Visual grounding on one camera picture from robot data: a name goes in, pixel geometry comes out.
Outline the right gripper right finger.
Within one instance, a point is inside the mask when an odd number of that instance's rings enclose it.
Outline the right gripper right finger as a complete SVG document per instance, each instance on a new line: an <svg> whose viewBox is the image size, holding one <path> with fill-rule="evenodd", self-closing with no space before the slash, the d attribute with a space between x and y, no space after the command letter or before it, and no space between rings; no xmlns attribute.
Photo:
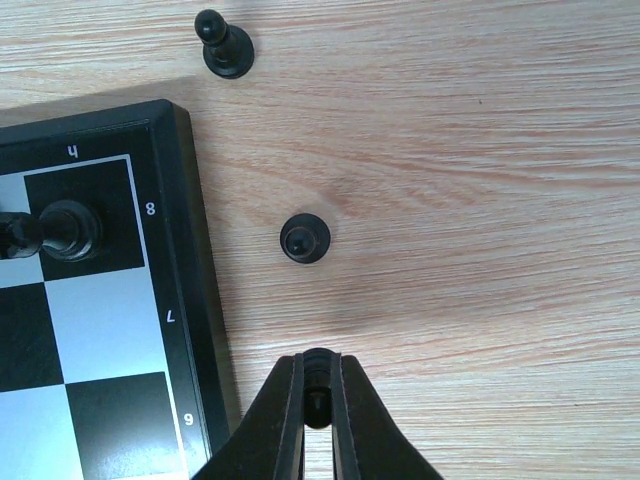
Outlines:
<svg viewBox="0 0 640 480"><path fill-rule="evenodd" d="M334 477L440 479L402 434L357 358L334 353L330 366Z"/></svg>

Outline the black pawn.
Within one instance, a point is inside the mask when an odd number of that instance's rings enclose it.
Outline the black pawn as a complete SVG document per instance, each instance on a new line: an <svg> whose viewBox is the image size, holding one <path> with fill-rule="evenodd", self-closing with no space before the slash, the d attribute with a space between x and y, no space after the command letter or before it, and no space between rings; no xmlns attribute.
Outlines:
<svg viewBox="0 0 640 480"><path fill-rule="evenodd" d="M331 244L326 222L315 214L300 213L282 226L280 246L284 254L299 264L312 264L322 259Z"/></svg>
<svg viewBox="0 0 640 480"><path fill-rule="evenodd" d="M326 348L313 348L303 353L304 423L312 429L331 424L331 361L334 353Z"/></svg>
<svg viewBox="0 0 640 480"><path fill-rule="evenodd" d="M251 69L255 50L244 29L228 24L212 9L196 15L194 29L203 44L205 65L212 73L224 79L237 79Z"/></svg>

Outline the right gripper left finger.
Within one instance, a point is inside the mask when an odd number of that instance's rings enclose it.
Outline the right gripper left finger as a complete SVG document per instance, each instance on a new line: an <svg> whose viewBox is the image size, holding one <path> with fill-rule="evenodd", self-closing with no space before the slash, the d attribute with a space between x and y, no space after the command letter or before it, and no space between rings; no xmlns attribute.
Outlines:
<svg viewBox="0 0 640 480"><path fill-rule="evenodd" d="M303 356L274 365L240 425L197 479L304 477Z"/></svg>

